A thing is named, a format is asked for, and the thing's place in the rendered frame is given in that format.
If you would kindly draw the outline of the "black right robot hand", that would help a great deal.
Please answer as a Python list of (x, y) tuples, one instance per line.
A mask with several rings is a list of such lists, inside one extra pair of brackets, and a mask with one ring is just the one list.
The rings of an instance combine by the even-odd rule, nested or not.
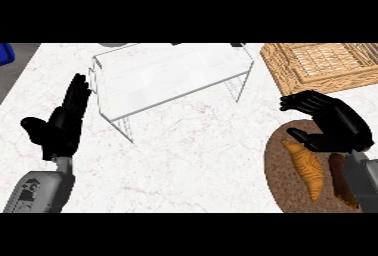
[(364, 152), (375, 144), (364, 118), (344, 103), (315, 90), (281, 97), (281, 111), (297, 110), (312, 116), (322, 133), (310, 134), (299, 128), (287, 133), (313, 152)]

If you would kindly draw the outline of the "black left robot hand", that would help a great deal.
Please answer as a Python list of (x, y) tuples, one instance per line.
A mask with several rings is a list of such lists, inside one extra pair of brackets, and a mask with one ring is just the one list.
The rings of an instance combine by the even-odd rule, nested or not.
[(46, 161), (58, 157), (71, 157), (77, 152), (90, 95), (86, 76), (76, 74), (62, 105), (55, 108), (49, 121), (36, 117), (25, 117), (21, 120), (31, 142), (42, 146)]

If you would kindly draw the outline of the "golden croissant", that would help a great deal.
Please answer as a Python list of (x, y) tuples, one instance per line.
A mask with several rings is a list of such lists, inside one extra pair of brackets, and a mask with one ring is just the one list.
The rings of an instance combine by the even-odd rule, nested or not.
[(324, 187), (324, 170), (315, 153), (300, 144), (288, 140), (281, 141), (293, 160), (293, 165), (306, 183), (310, 200), (319, 201)]

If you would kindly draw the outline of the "brown round placemat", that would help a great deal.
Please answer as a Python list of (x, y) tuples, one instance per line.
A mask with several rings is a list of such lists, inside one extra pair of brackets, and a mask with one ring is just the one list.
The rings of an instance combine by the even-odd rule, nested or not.
[(265, 150), (265, 174), (281, 210), (285, 213), (361, 213), (362, 208), (349, 206), (334, 195), (328, 163), (330, 153), (315, 154), (325, 177), (319, 201), (312, 201), (306, 183), (293, 164), (291, 155), (281, 143), (282, 140), (296, 142), (296, 139), (287, 133), (288, 128), (299, 128), (309, 134), (322, 133), (312, 120), (294, 120), (275, 130), (269, 138)]

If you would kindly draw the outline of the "white tiered shelf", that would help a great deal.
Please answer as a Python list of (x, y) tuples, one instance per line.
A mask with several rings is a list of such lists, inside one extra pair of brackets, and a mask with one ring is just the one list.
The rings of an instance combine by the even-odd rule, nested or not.
[(99, 114), (126, 138), (129, 117), (223, 84), (241, 97), (253, 56), (231, 43), (135, 43), (92, 57), (90, 88)]

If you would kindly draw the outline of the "dark brown pastry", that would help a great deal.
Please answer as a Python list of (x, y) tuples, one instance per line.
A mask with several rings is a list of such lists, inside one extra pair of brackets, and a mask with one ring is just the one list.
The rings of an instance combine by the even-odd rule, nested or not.
[(330, 172), (333, 177), (333, 187), (334, 195), (341, 200), (341, 202), (352, 207), (353, 209), (359, 208), (359, 201), (352, 192), (352, 189), (347, 184), (347, 180), (343, 175), (343, 167), (346, 165), (346, 157), (333, 153), (328, 158)]

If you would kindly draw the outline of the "wicker basket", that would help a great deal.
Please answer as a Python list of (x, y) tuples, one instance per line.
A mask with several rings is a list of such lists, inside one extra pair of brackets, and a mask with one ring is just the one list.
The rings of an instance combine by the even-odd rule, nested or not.
[(378, 84), (378, 43), (266, 43), (260, 54), (284, 96)]

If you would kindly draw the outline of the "blue object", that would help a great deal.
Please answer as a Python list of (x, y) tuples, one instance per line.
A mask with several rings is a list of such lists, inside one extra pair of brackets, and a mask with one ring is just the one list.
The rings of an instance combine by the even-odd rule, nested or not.
[(15, 52), (9, 43), (0, 43), (0, 66), (15, 61)]

